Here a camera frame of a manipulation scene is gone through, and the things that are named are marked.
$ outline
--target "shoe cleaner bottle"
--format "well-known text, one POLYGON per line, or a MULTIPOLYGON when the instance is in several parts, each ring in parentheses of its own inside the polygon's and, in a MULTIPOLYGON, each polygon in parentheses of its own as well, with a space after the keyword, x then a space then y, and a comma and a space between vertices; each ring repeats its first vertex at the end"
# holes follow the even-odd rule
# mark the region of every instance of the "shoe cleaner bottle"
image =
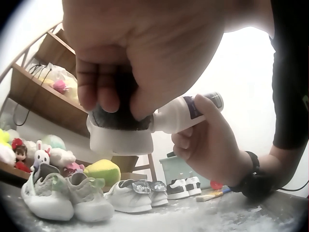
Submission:
MULTIPOLYGON (((212 92, 203 96, 210 99, 220 112, 223 110, 223 99, 219 93, 212 92)), ((152 132, 163 131, 167 134, 175 134, 204 120, 204 115, 195 107, 194 97, 180 96, 153 114, 150 129, 152 132)))

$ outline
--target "black wire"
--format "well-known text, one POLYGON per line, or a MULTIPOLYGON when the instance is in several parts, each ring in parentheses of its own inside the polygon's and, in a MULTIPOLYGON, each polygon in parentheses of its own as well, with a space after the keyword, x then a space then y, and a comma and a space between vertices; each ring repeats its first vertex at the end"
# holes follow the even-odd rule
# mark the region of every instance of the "black wire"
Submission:
POLYGON ((284 191, 288 191, 288 192, 296 192, 296 191, 303 189, 308 183, 309 183, 309 180, 307 181, 307 183, 303 187, 298 188, 298 189, 286 189, 286 188, 280 188, 280 189, 284 190, 284 191))
MULTIPOLYGON (((32 74, 32 78, 31 78, 31 79, 33 79, 34 76, 40 71, 40 69, 39 69, 35 74, 33 74, 33 73, 34 73, 39 67, 41 67, 41 66, 42 66, 41 64, 36 64, 36 65, 34 65, 33 67, 31 67, 31 68, 29 69, 29 73, 32 74)), ((40 74, 39 74, 39 76, 38 76, 38 79, 40 78, 41 73, 42 73, 43 69, 45 69, 45 68, 47 68, 47 66, 45 66, 45 67, 43 67, 43 68, 41 69, 41 72, 40 72, 40 74)), ((47 72, 47 74, 46 74, 46 76, 44 77, 42 83, 40 84, 40 87, 43 85, 43 83, 44 83, 46 77, 48 76, 48 74, 49 74, 51 71, 52 71, 52 69, 50 69, 50 70, 47 72)), ((37 91, 36 91, 36 93, 35 93, 35 95, 34 95, 34 99, 35 99, 37 93, 39 92, 39 90, 40 90, 40 89, 38 88, 37 91)), ((17 124, 16 118, 15 118, 15 116, 16 116, 16 110, 17 110, 17 107, 18 107, 19 104, 17 104, 17 105, 15 106, 14 112, 13 112, 13 122, 14 122, 14 124, 15 124, 16 126, 21 127, 21 126, 23 126, 23 125, 26 123, 26 121, 27 121, 27 119, 28 119, 28 116, 29 116, 29 113, 30 113, 30 109, 32 108, 33 103, 34 103, 34 99, 33 99, 32 103, 31 103, 31 105, 30 105, 30 107, 29 107, 29 110, 28 110, 28 112, 27 112, 27 115, 26 115, 25 120, 24 120, 21 124, 17 124)))

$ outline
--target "children's shoe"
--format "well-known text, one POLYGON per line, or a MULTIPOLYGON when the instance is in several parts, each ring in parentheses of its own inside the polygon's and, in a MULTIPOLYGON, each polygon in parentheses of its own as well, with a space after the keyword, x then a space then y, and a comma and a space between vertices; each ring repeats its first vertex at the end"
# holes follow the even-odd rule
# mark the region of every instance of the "children's shoe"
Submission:
POLYGON ((82 172, 75 172, 66 180, 77 219, 95 222, 113 217, 114 208, 103 197, 104 179, 88 178, 82 172))
POLYGON ((197 176, 193 176, 192 172, 190 172, 190 177, 186 179, 186 189, 190 196, 202 193, 200 180, 197 176))
POLYGON ((189 192, 186 189, 186 181, 182 178, 182 173, 177 180, 172 180, 167 185, 167 198, 169 200, 182 199, 189 197, 189 192))
POLYGON ((151 206, 158 207, 168 204, 166 185, 162 181, 156 181, 156 182, 147 181, 147 182, 151 187, 151 193, 149 194, 149 197, 151 199, 151 206))
POLYGON ((32 172, 21 188, 21 196, 28 208, 38 217, 68 221, 74 210, 70 202, 70 191, 59 169, 42 163, 32 172))
POLYGON ((122 180, 114 184, 104 197, 117 211, 140 213, 152 209, 150 193, 151 187, 146 181, 122 180))

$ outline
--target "chair leg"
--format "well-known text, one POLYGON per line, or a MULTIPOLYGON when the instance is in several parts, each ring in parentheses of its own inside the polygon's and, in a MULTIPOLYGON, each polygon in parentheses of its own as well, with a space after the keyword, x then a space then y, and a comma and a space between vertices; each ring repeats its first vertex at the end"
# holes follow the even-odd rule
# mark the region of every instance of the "chair leg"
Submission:
POLYGON ((157 176, 155 174, 155 165, 154 165, 154 160, 152 158, 152 154, 148 154, 148 160, 149 160, 149 166, 150 166, 150 173, 152 177, 152 181, 157 181, 157 176))

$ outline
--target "wrist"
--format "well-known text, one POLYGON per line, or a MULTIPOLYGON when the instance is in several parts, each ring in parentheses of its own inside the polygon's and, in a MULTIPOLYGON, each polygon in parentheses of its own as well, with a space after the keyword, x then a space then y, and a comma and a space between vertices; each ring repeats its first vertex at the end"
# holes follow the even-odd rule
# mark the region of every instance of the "wrist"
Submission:
POLYGON ((228 183, 228 186, 234 187, 240 184, 246 175, 253 170, 253 163, 249 154, 245 151, 239 151, 237 162, 234 168, 234 174, 228 183))

